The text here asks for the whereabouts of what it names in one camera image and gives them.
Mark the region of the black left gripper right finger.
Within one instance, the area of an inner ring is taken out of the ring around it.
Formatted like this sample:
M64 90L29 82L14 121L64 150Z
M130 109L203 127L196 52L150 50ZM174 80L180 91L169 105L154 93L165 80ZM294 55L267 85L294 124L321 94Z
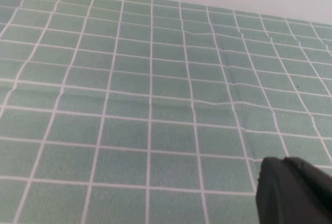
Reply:
M305 213L314 223L331 223L331 176L299 157L283 161L311 204Z

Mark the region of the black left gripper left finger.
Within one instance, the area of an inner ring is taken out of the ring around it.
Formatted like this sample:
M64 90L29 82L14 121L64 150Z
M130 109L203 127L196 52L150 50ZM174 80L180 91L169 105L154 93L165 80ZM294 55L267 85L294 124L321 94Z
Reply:
M311 203L290 168L278 158L261 163L256 205L260 223L311 223Z

